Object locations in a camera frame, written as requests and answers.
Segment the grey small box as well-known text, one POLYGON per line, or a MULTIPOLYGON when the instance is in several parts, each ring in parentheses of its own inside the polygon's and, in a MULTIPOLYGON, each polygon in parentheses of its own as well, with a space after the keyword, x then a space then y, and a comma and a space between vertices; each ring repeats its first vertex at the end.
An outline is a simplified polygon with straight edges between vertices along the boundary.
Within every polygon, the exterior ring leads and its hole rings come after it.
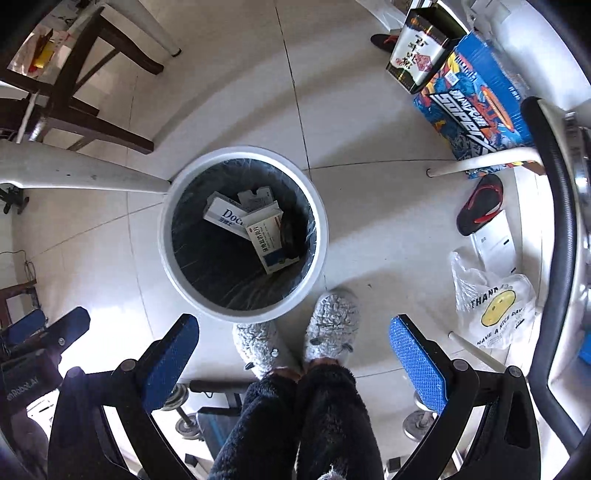
POLYGON ((256 191, 245 190, 238 192, 238 201, 243 210, 253 212, 273 204, 273 191, 269 186, 259 187, 256 191))

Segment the right grey fuzzy slipper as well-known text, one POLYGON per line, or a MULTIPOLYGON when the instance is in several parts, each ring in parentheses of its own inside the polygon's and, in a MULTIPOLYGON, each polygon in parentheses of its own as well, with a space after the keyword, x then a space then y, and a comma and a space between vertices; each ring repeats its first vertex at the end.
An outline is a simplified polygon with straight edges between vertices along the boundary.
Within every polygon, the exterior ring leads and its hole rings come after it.
POLYGON ((345 289, 318 298, 304 336, 304 363, 332 359, 344 366, 353 354, 361 314, 356 297, 345 289))

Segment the dark wooden chair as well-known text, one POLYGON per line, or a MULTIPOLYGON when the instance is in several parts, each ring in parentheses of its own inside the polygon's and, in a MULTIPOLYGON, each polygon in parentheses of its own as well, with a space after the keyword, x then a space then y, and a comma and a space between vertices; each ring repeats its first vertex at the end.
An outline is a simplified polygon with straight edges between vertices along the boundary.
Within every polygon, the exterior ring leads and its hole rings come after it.
POLYGON ((98 110, 76 98, 76 92, 112 58, 122 54, 152 75, 163 66, 143 53, 121 30, 103 17, 92 13, 75 41, 57 79, 48 84, 9 69, 9 64, 34 28, 57 5, 55 1, 3 1, 1 3, 1 80, 29 94, 47 98, 43 107, 33 108, 35 123, 27 128, 33 141, 41 142, 48 131, 60 129, 80 136, 70 149, 77 151, 100 140, 121 145, 142 154, 154 150, 152 141, 122 129, 98 117, 98 110), (85 76, 80 73, 95 42, 112 46, 111 52, 96 63, 85 76))

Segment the white table leg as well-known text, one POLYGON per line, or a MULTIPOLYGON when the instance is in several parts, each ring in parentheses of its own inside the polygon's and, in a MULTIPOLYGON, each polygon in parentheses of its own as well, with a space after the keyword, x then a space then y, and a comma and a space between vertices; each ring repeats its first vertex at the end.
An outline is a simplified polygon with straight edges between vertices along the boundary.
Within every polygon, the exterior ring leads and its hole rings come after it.
POLYGON ((22 189, 79 189, 165 194, 167 180, 57 147, 1 141, 1 183, 22 189))

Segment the black red flip-flop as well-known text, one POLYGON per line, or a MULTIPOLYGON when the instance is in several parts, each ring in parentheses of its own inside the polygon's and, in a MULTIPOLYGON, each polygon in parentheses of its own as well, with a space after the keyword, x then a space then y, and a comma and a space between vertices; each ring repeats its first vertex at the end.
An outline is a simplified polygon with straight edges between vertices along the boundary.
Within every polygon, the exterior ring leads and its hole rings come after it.
POLYGON ((496 174, 482 177, 457 216, 459 233, 470 236, 480 230, 500 213, 503 199, 502 180, 496 174))

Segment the white smiley plastic bag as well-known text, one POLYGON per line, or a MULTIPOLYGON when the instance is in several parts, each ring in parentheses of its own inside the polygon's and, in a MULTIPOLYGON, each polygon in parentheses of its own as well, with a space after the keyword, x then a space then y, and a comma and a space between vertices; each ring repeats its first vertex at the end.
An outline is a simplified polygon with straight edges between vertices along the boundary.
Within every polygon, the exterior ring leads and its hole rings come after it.
POLYGON ((537 296, 523 274, 501 277, 480 270, 461 255, 449 255, 456 295, 456 332, 481 349, 508 349, 535 317, 537 296))

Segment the left grey fuzzy slipper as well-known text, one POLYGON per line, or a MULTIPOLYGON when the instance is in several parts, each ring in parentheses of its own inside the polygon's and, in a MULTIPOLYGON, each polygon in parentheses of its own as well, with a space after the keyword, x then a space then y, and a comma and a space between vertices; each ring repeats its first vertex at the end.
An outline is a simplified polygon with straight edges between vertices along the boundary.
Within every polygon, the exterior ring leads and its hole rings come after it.
POLYGON ((236 351, 245 362, 245 370, 251 371, 258 379, 279 370, 301 375, 300 362, 280 337, 276 324, 235 324, 232 339, 236 351))

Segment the white blue Doc box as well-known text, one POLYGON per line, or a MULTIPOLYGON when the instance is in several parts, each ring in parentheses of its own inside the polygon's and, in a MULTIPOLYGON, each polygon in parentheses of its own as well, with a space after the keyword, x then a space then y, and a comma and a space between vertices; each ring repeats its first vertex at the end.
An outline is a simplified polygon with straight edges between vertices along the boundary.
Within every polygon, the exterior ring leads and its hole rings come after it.
POLYGON ((213 192, 207 198, 202 217, 211 224, 249 240, 249 234, 242 222, 246 215, 247 212, 238 203, 221 193, 213 192))

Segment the black white gift box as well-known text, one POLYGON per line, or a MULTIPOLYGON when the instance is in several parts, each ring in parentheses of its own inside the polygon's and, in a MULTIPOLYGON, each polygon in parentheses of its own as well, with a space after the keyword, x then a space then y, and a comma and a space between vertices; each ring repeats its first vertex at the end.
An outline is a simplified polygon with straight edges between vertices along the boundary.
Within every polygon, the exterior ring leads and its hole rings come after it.
POLYGON ((467 30, 445 9, 411 9, 387 64, 410 94, 419 93, 439 71, 467 30))

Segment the white round trash bin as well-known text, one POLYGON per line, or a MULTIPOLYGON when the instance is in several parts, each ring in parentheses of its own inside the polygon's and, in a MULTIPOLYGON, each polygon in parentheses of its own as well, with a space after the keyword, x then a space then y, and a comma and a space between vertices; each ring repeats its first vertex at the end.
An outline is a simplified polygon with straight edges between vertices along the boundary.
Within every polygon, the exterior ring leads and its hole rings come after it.
POLYGON ((322 272, 328 217, 293 162, 253 146, 189 163, 172 182, 158 228, 164 271, 196 310, 232 323, 287 314, 322 272))

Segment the white medicine box red stripe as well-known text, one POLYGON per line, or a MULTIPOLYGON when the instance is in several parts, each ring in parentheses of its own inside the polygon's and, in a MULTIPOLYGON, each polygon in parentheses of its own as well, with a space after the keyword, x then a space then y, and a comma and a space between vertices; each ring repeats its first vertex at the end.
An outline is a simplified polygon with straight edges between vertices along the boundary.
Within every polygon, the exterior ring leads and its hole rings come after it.
POLYGON ((283 210, 274 201, 242 218, 242 224, 249 235, 256 254, 267 275, 293 265, 300 257, 287 253, 281 241, 281 218, 283 210))

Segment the blue Super cardboard box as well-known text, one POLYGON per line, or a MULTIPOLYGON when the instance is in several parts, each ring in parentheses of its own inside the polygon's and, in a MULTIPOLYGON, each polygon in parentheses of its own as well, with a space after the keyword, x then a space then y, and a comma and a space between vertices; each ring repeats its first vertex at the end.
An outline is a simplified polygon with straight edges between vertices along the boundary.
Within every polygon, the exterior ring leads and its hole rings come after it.
POLYGON ((521 114, 529 93, 511 62, 472 32, 415 97, 415 107, 446 140, 458 161, 531 147, 521 114))

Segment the grey fuzzy slipper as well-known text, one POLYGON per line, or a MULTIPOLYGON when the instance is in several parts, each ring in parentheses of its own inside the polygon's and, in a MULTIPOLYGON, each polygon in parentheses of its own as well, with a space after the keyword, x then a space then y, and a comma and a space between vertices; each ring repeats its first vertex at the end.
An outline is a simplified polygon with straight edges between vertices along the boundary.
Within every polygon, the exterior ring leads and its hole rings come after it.
POLYGON ((245 370, 251 371, 258 379, 279 370, 301 375, 300 362, 280 337, 276 324, 235 324, 232 339, 236 351, 245 362, 245 370))
POLYGON ((304 336, 304 363, 332 359, 344 366, 353 354, 361 314, 356 297, 345 289, 318 298, 304 336))

